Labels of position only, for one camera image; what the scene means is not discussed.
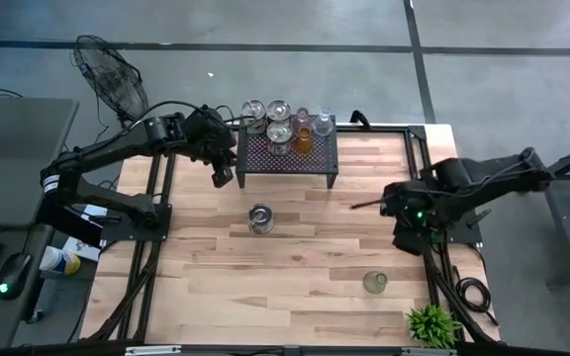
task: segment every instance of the wooden tabletop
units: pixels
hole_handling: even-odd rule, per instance
[[[456,156],[450,126],[426,130],[432,162]],[[171,232],[162,245],[147,343],[415,344],[405,313],[428,303],[424,261],[392,245],[395,221],[380,217],[379,207],[348,208],[409,179],[404,142],[392,133],[340,133],[337,145],[332,190],[325,176],[251,174],[243,190],[236,181],[216,189],[210,166],[177,160]],[[144,192],[149,167],[150,158],[125,161],[119,191]],[[274,212],[269,234],[248,231],[247,212],[257,203]],[[82,337],[96,331],[123,296],[133,249],[125,241],[102,255]],[[450,258],[462,276],[486,282],[473,250],[452,245]],[[372,270],[390,280],[381,295],[362,287]],[[473,315],[499,337],[485,315]]]

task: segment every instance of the green plant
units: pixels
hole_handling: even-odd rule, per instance
[[[450,313],[433,305],[423,309],[413,309],[407,314],[409,330],[415,339],[426,347],[448,349],[454,346],[456,338],[452,331],[462,327],[461,323],[452,320]]]

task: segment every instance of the small succulent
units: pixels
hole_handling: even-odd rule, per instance
[[[452,320],[450,313],[433,305],[423,309],[413,309],[407,314],[409,330],[415,339],[424,343],[425,347],[449,349],[454,346],[456,338],[452,333],[462,327],[461,323]]]

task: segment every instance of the electric fan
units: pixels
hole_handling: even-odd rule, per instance
[[[125,121],[134,121],[148,109],[140,71],[110,44],[97,36],[79,36],[73,56],[87,83],[118,114],[123,127]]]

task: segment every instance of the glass bottle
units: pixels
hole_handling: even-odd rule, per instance
[[[331,134],[333,131],[332,114],[327,107],[322,107],[318,117],[312,122],[314,133],[321,136]]]
[[[301,127],[298,135],[294,140],[294,151],[299,154],[309,154],[314,150],[314,142],[312,141],[312,131],[309,127]]]
[[[311,128],[312,122],[309,117],[309,110],[307,108],[299,108],[296,111],[296,118],[292,119],[292,130],[294,135],[298,135],[301,128]]]
[[[364,289],[370,294],[380,294],[386,289],[388,277],[384,273],[378,271],[371,271],[364,275],[362,281]]]

